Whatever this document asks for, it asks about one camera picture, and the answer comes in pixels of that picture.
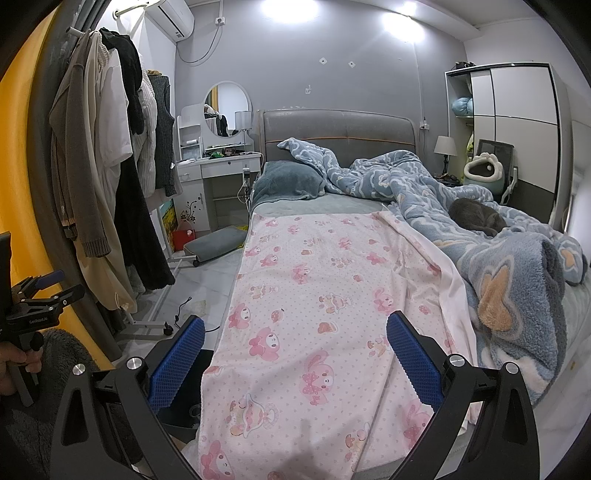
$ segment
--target gray sweater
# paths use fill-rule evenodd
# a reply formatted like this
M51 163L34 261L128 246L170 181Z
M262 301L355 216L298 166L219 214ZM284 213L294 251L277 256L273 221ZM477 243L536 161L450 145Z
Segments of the gray sweater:
M170 164L174 163L173 126L174 117L170 115L170 81L164 75L148 75L154 88L154 96L158 105L158 120L156 124L156 188L164 189L167 197L177 193L174 187L174 170Z
M49 113L51 179L66 236L72 240L79 237L87 257L104 257L111 246L96 201L83 107L89 37L86 32L79 40Z

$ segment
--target round mirror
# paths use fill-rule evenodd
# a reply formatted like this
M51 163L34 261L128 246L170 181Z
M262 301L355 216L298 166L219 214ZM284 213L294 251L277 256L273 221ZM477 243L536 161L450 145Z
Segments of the round mirror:
M205 123L214 135L232 137L246 129L244 124L236 124L236 113L250 110L248 97L237 83L218 83L209 90L203 103Z

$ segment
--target blue comforter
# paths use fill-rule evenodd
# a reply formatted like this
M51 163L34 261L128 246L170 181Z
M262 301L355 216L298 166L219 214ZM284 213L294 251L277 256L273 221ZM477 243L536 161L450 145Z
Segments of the blue comforter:
M440 184L406 150L341 168L327 148L295 138L278 147L314 168L327 180L328 192L392 202L389 209L399 219L450 257L466 284L479 365L500 368L515 362L532 403L541 399L566 351L564 282L578 284L586 274L586 259L575 239L498 205L483 187ZM460 228L447 210L462 197L494 208L508 227L494 238Z

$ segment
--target metal screw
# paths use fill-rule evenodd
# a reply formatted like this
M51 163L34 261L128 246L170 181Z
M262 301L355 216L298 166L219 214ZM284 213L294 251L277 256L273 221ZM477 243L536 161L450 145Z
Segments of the metal screw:
M510 374L515 375L519 371L519 367L511 362L505 365L505 368Z
M137 370L139 367L142 366L142 359L138 357L133 357L127 360L127 368L130 370Z
M77 365L74 365L74 368L72 368L72 373L74 375L82 375L85 371L86 371L86 366L84 364L77 364Z
M460 355L452 355L449 358L449 362L454 366L454 367L463 367L464 364L466 363L466 361L463 359L462 356Z

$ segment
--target air conditioner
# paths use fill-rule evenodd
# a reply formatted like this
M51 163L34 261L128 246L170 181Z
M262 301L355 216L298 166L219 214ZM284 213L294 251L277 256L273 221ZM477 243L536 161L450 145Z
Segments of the air conditioner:
M189 38L195 26L195 17L185 0L158 0L150 2L145 12L174 41Z

